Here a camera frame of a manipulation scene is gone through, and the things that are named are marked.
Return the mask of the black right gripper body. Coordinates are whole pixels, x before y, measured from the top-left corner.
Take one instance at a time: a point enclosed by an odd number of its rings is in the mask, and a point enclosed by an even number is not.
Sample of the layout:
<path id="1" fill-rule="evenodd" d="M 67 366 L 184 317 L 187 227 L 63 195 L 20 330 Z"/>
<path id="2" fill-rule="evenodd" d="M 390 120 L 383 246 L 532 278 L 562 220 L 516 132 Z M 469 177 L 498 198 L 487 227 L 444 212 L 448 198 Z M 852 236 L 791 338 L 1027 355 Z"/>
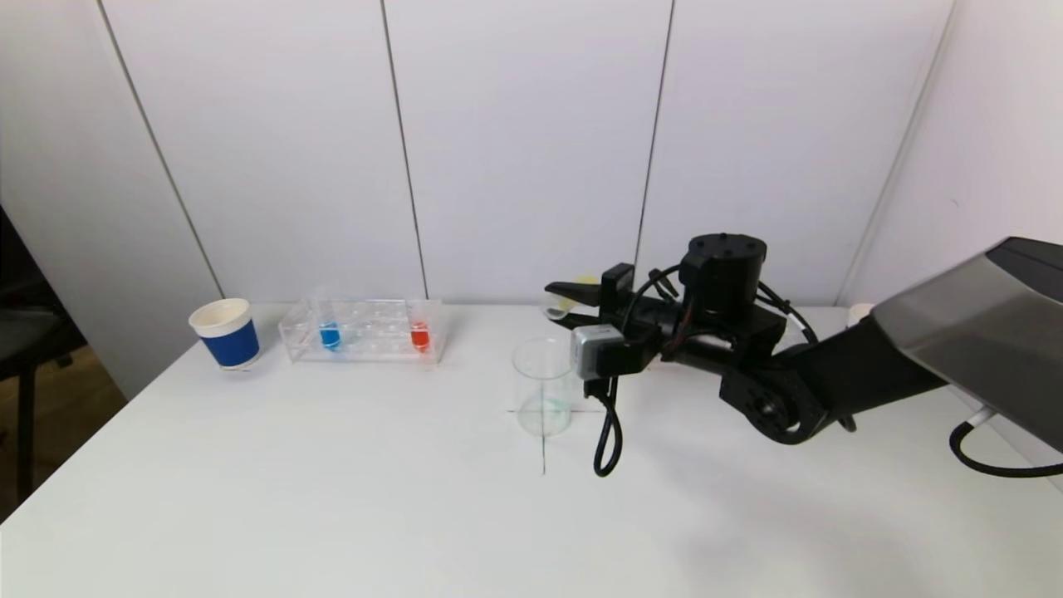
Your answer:
<path id="1" fill-rule="evenodd" d="M 601 276 L 600 321 L 614 326 L 626 340 L 672 340 L 680 331 L 679 292 L 669 280 L 679 264 L 649 270 L 648 281 L 635 283 L 635 268 L 620 262 Z"/>

